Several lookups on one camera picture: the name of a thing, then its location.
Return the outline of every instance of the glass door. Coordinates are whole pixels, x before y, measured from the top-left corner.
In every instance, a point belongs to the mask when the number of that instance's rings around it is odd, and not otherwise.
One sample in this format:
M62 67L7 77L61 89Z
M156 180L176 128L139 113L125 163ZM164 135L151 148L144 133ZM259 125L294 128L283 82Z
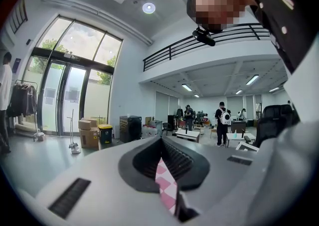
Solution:
M42 128L46 134L58 135L56 111L58 94L66 63L52 60L46 77L42 100Z
M73 135L79 135L78 120L80 117L80 100L86 69L68 65L66 70L66 82L61 96L60 106L60 132L63 136L69 136L71 132L71 118L73 116Z

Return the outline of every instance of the hanging clothes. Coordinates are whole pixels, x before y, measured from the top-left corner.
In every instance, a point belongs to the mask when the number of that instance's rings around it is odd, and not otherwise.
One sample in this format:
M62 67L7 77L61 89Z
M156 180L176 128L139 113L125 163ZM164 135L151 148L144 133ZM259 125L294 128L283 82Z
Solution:
M27 84L16 84L13 87L8 117L27 116L36 113L36 89Z

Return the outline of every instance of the black slot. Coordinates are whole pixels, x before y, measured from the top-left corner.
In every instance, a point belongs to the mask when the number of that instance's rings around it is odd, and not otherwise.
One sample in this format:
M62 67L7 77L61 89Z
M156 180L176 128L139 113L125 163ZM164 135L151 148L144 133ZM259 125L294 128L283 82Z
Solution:
M240 158L240 157L235 157L233 155L230 156L227 160L232 161L232 162L236 162L239 164L247 165L247 166L250 166L250 164L252 163L252 160Z
M49 210L55 213L57 216L65 219L90 183L91 181L89 180L81 178L76 179L49 207Z

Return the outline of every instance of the ceiling beam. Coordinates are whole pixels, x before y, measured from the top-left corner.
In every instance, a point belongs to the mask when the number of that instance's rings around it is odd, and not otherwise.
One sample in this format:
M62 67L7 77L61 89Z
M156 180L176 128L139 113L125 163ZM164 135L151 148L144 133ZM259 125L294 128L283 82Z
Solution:
M231 75L231 78L226 86L224 95L229 91L230 87L233 85L234 81L236 80L236 76L239 73L239 70L241 69L241 66L243 65L243 61L237 61L236 66L233 70L233 73Z
M194 81L191 80L191 78L188 76L187 73L185 72L180 72L180 76L185 79L186 83L190 83L192 90L194 91L194 89L197 91L197 95L199 95L200 97L203 96L202 92L200 91L199 87L195 84Z

